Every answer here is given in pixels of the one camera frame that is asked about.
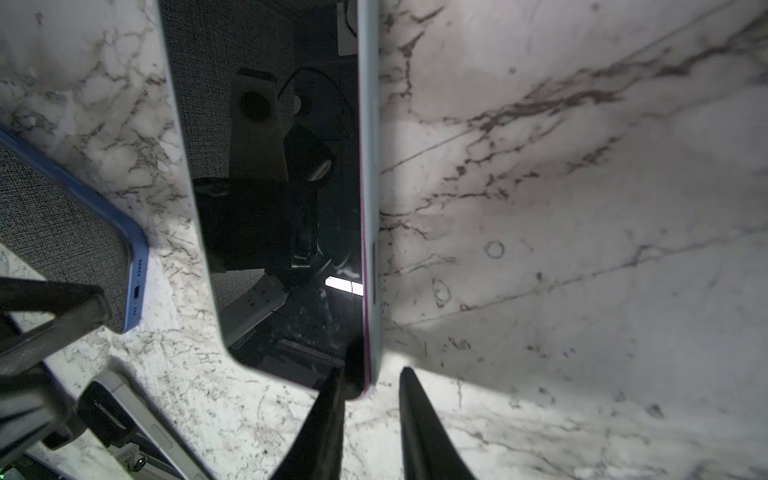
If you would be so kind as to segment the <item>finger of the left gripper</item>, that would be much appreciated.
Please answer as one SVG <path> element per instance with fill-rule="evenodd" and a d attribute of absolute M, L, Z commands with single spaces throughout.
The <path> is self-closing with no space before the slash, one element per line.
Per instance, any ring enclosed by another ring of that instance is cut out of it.
<path fill-rule="evenodd" d="M 1 311 L 50 313 L 44 324 L 1 342 L 1 373 L 18 375 L 104 326 L 111 308 L 96 285 L 3 277 Z"/>

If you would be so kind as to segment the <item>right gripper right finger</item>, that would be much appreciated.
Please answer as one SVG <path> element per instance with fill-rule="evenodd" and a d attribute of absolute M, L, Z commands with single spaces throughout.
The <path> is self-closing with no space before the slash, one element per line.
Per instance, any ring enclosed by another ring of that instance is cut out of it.
<path fill-rule="evenodd" d="M 400 374 L 399 411 L 406 479 L 474 479 L 410 367 Z"/>

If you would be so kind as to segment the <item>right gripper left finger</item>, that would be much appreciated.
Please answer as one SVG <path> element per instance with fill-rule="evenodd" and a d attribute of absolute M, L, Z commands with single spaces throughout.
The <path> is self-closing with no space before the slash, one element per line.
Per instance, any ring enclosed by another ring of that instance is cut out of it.
<path fill-rule="evenodd" d="M 271 479 L 339 480 L 343 458 L 345 378 L 334 369 Z"/>

